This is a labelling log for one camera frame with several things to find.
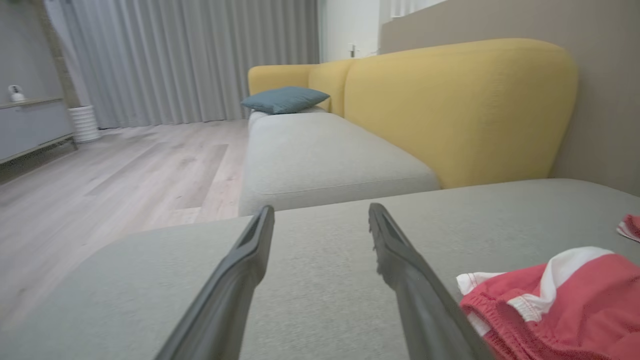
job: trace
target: white curtain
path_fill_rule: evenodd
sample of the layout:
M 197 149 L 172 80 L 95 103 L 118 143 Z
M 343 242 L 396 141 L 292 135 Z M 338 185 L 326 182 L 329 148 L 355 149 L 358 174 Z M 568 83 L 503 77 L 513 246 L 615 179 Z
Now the white curtain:
M 66 0 L 101 128 L 241 119 L 247 71 L 317 63 L 316 0 Z

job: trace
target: yellow sofa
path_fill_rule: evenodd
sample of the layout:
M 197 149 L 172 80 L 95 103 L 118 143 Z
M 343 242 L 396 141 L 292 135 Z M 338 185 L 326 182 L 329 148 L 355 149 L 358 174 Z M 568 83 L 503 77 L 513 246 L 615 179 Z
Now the yellow sofa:
M 442 188 L 548 177 L 577 82 L 577 67 L 564 49 L 531 39 L 249 71 L 252 94 L 303 86 L 331 95 L 320 107 L 417 158 Z M 259 124 L 275 126 L 293 116 L 268 116 Z

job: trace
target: wall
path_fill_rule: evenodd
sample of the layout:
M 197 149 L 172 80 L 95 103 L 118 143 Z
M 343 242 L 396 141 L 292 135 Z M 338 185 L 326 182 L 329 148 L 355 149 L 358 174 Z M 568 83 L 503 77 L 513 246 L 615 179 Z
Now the wall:
M 639 1 L 448 0 L 385 24 L 381 51 L 517 37 L 564 47 L 580 69 L 553 176 L 640 195 Z
M 376 54 L 380 0 L 319 0 L 319 13 L 323 62 L 350 58 L 349 43 L 356 58 Z
M 26 1 L 0 1 L 0 103 L 9 85 L 27 97 L 62 97 L 56 68 L 40 23 Z

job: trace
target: blue pillow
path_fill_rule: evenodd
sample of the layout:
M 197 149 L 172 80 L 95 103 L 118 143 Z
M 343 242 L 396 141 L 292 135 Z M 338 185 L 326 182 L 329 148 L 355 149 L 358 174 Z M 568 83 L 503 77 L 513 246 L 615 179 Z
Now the blue pillow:
M 292 114 L 319 104 L 328 94 L 298 86 L 287 86 L 257 93 L 242 101 L 242 105 L 268 114 Z

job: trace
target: sofa cushion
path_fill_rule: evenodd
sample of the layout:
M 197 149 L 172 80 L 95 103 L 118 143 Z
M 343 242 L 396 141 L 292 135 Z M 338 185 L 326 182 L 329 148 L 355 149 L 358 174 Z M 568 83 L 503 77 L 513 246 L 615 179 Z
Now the sofa cushion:
M 425 164 L 334 114 L 272 115 L 250 138 L 241 215 L 439 189 Z
M 291 114 L 328 98 L 329 95 L 322 91 L 298 86 L 285 86 L 249 96 L 242 101 L 242 105 L 267 114 Z
M 597 246 L 640 265 L 616 233 L 640 198 L 545 179 L 376 199 L 447 289 L 455 277 Z M 370 200 L 279 211 L 241 359 L 408 359 L 396 296 L 376 273 Z M 249 218 L 129 236 L 100 250 L 0 341 L 0 358 L 152 359 Z
M 316 106 L 311 106 L 310 108 L 302 109 L 297 113 L 326 113 L 326 112 L 327 111 L 325 109 L 316 105 Z M 253 127 L 256 121 L 267 116 L 269 116 L 269 114 L 263 113 L 262 111 L 252 110 L 251 114 L 249 115 L 249 131 L 251 131 L 251 128 Z

